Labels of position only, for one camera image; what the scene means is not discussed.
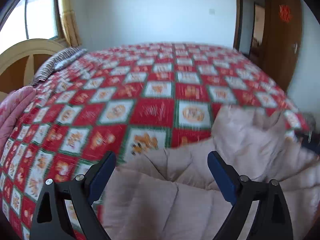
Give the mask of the pink folded quilt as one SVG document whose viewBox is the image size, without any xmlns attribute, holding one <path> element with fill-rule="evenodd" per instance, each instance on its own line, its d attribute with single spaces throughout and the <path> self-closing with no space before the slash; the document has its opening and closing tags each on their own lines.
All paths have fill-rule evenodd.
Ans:
<svg viewBox="0 0 320 240">
<path fill-rule="evenodd" d="M 18 117 L 35 98 L 37 90 L 33 86 L 25 86 L 11 92 L 1 102 L 1 151 L 9 135 L 14 129 Z"/>
</svg>

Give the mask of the window with frame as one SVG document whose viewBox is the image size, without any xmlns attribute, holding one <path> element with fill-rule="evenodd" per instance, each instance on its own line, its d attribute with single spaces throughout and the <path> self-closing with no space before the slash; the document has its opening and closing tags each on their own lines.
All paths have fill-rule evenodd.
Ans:
<svg viewBox="0 0 320 240">
<path fill-rule="evenodd" d="M 63 38 L 57 0 L 20 0 L 1 29 L 1 53 L 33 38 Z"/>
</svg>

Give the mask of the white wall switch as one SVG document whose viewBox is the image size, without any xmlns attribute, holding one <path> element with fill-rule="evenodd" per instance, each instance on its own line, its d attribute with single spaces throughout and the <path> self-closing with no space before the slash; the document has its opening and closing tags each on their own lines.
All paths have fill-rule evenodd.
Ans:
<svg viewBox="0 0 320 240">
<path fill-rule="evenodd" d="M 213 9 L 213 8 L 209 9 L 209 14 L 210 15 L 215 15 L 215 9 Z"/>
</svg>

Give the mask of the cream and brown headboard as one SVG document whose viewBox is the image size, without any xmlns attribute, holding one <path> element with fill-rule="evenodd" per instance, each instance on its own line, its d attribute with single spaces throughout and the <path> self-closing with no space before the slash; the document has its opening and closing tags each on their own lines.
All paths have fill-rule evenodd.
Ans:
<svg viewBox="0 0 320 240">
<path fill-rule="evenodd" d="M 19 42 L 1 53 L 1 101 L 13 90 L 30 84 L 39 67 L 66 47 L 65 41 L 36 38 Z"/>
</svg>

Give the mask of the yellow curtain right of window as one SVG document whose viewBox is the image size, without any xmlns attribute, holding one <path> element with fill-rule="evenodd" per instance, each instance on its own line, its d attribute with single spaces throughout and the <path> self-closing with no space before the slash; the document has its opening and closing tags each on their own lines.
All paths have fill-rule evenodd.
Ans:
<svg viewBox="0 0 320 240">
<path fill-rule="evenodd" d="M 78 25 L 76 23 L 75 12 L 71 0 L 58 0 L 60 21 L 62 31 L 67 44 L 70 47 L 81 46 Z"/>
</svg>

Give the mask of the striped grey pillow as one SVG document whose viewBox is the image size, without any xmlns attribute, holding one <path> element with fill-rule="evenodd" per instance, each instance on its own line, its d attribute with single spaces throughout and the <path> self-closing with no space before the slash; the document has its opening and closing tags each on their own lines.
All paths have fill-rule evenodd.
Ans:
<svg viewBox="0 0 320 240">
<path fill-rule="evenodd" d="M 51 74 L 63 70 L 86 53 L 87 49 L 68 47 L 54 54 L 39 67 L 30 85 L 35 86 L 39 82 L 46 81 Z"/>
</svg>

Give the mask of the red double happiness decal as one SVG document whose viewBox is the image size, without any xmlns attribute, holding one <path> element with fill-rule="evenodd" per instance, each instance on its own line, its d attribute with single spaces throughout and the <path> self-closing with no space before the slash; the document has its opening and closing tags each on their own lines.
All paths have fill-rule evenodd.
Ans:
<svg viewBox="0 0 320 240">
<path fill-rule="evenodd" d="M 292 19 L 291 9 L 286 4 L 280 4 L 279 5 L 279 17 L 281 21 L 285 23 L 290 23 Z"/>
</svg>

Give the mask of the brown wooden door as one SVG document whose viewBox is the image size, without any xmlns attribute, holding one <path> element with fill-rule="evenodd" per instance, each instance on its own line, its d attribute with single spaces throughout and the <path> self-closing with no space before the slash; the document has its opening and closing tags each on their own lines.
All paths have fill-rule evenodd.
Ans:
<svg viewBox="0 0 320 240">
<path fill-rule="evenodd" d="M 281 21 L 280 4 L 290 7 L 290 23 Z M 283 91 L 287 91 L 295 72 L 302 39 L 302 19 L 300 0 L 265 0 L 265 25 L 259 66 Z M 296 54 L 293 52 L 294 43 L 298 43 Z"/>
</svg>

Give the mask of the grey cloth on floor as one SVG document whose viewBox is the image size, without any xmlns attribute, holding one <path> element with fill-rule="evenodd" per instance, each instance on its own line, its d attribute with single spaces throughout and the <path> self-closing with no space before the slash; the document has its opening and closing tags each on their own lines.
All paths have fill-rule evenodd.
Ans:
<svg viewBox="0 0 320 240">
<path fill-rule="evenodd" d="M 306 122 L 308 128 L 311 131 L 315 131 L 316 130 L 316 119 L 313 116 L 313 114 L 309 113 L 309 112 L 305 112 L 305 113 L 303 113 L 303 118 L 305 119 L 305 122 Z"/>
</svg>

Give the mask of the red patchwork bear bedspread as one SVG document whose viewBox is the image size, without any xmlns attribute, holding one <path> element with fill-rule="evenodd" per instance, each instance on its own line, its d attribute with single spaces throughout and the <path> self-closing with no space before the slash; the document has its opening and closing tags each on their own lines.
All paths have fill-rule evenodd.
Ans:
<svg viewBox="0 0 320 240">
<path fill-rule="evenodd" d="M 151 150 L 210 136 L 222 105 L 307 129 L 284 91 L 238 51 L 194 43 L 151 43 L 86 53 L 38 84 L 1 151 L 1 205 L 29 238 L 44 181 L 85 173 L 107 151 L 123 163 Z"/>
</svg>

